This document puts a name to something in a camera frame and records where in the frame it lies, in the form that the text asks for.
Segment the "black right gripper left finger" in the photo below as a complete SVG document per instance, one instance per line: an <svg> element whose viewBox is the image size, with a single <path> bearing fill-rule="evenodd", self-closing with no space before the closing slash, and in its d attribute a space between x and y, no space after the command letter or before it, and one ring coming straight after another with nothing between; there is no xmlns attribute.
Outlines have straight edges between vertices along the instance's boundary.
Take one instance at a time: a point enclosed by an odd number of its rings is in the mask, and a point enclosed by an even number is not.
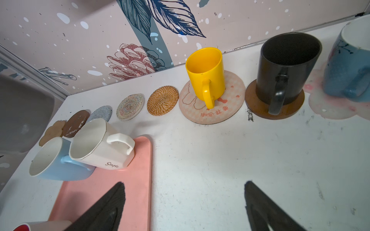
<svg viewBox="0 0 370 231"><path fill-rule="evenodd" d="M66 230L117 231L125 201L125 185L118 182Z"/></svg>

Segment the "tan paw shaped coaster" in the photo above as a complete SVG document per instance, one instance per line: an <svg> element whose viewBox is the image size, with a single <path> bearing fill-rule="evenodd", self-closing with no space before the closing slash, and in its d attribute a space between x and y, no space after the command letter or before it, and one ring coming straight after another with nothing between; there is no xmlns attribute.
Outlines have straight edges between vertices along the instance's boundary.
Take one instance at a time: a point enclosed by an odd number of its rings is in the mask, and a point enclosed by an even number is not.
<svg viewBox="0 0 370 231"><path fill-rule="evenodd" d="M55 122L52 126L50 126L46 131L44 136L39 141L39 146L44 146L49 140L55 137L62 137L63 136L63 127L65 126L65 120L59 120Z"/></svg>

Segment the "brown round wooden coaster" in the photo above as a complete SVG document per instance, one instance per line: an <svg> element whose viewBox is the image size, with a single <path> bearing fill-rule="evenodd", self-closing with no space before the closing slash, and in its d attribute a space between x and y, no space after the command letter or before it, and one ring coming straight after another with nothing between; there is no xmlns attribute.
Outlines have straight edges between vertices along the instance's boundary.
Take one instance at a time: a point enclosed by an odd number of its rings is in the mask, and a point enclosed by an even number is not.
<svg viewBox="0 0 370 231"><path fill-rule="evenodd" d="M284 105L278 115L271 115L268 113L269 105L262 102L256 95L256 80L251 82L245 91L245 102L247 107L257 116L269 120L281 120L293 116L302 107L304 99L304 91L301 90L297 99L290 104Z"/></svg>

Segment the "grey round felt coaster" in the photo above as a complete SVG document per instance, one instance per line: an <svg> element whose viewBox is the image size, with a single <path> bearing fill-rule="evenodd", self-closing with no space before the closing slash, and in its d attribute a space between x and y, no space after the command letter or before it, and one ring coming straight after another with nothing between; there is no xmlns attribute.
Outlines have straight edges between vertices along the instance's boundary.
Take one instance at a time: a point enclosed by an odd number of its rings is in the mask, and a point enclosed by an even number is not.
<svg viewBox="0 0 370 231"><path fill-rule="evenodd" d="M110 118L112 116L112 107L105 105L98 109L96 109L87 119L87 123L98 118L104 119L106 122L109 122Z"/></svg>

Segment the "black mug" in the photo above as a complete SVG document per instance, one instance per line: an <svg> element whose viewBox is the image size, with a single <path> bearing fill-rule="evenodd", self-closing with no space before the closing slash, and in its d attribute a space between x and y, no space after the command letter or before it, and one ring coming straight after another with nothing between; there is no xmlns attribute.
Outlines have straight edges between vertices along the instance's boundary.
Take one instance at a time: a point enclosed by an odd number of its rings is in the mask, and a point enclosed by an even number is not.
<svg viewBox="0 0 370 231"><path fill-rule="evenodd" d="M305 33L284 33L264 43L256 95L268 104L269 114L278 115L284 105L298 97L321 52L319 39Z"/></svg>

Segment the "yellow mug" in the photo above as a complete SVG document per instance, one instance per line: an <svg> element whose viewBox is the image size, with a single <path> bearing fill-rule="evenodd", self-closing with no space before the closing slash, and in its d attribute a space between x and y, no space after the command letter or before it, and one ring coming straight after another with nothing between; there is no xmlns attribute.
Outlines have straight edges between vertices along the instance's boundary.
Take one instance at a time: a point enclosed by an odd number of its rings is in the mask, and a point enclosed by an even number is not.
<svg viewBox="0 0 370 231"><path fill-rule="evenodd" d="M196 96L208 109L225 92L223 56L218 48L202 48L189 56L186 70Z"/></svg>

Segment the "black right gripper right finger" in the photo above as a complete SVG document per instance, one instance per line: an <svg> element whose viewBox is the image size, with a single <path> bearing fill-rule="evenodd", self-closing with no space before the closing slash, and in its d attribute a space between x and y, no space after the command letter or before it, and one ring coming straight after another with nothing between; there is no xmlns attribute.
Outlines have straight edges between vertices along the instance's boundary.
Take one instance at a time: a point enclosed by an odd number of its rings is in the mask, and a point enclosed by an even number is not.
<svg viewBox="0 0 370 231"><path fill-rule="evenodd" d="M244 197L252 231L305 231L252 181L245 183Z"/></svg>

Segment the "grey mug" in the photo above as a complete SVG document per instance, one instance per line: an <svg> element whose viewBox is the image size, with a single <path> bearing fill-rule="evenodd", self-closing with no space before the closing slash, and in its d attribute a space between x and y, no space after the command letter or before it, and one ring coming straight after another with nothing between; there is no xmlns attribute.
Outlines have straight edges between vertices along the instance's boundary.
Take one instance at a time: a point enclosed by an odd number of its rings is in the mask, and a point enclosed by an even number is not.
<svg viewBox="0 0 370 231"><path fill-rule="evenodd" d="M1 75L1 154L28 152L43 135L54 106L51 94Z"/></svg>

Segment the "round bunny print coaster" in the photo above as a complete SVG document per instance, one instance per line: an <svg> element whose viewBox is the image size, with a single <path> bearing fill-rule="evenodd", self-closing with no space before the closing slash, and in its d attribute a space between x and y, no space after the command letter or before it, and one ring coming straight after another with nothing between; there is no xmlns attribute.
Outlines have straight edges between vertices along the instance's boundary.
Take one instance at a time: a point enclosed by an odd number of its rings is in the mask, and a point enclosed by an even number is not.
<svg viewBox="0 0 370 231"><path fill-rule="evenodd" d="M245 86L242 79L233 72L224 71L225 92L215 101L215 107L208 109L197 98L191 82L188 81L179 94L179 107L190 121L201 125L212 125L231 118L244 103Z"/></svg>

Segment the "white blue handled mug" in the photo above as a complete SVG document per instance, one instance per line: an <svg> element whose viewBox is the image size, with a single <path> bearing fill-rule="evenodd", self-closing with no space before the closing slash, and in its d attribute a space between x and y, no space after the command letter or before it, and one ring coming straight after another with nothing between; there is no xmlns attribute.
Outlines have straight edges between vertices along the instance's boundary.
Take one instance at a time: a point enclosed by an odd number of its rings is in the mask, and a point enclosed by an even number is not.
<svg viewBox="0 0 370 231"><path fill-rule="evenodd" d="M328 57L323 91L353 102L370 101L370 16L362 16L341 30Z"/></svg>

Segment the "multicolour zigzag woven coaster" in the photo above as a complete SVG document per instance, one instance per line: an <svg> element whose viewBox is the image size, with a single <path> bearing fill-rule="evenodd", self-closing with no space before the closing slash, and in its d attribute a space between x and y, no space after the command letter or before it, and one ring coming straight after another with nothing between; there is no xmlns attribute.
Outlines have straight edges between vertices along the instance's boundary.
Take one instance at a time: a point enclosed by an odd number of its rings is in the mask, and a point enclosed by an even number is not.
<svg viewBox="0 0 370 231"><path fill-rule="evenodd" d="M129 95L117 107L117 118L121 121L133 119L140 113L144 103L145 97L142 93Z"/></svg>

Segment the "pink flower shaped coaster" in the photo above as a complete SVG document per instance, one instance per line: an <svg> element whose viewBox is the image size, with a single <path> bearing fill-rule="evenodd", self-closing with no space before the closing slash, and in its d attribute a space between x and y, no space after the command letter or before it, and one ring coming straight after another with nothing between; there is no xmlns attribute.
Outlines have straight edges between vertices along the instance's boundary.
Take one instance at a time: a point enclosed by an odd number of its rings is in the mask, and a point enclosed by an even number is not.
<svg viewBox="0 0 370 231"><path fill-rule="evenodd" d="M324 63L321 69L314 69L303 87L304 92L310 94L308 103L311 109L327 119L342 120L358 115L369 120L369 103L355 103L348 99L332 97L324 93L322 82L326 64Z"/></svg>

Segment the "dark brown glossy coaster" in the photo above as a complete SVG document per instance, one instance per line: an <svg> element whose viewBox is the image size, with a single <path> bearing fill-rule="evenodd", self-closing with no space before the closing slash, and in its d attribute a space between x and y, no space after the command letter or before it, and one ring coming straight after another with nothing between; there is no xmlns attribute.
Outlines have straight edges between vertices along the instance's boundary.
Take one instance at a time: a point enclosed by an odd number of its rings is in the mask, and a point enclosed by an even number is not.
<svg viewBox="0 0 370 231"><path fill-rule="evenodd" d="M86 110L77 112L64 125L62 135L67 138L73 138L76 133L85 125L89 117L90 113Z"/></svg>

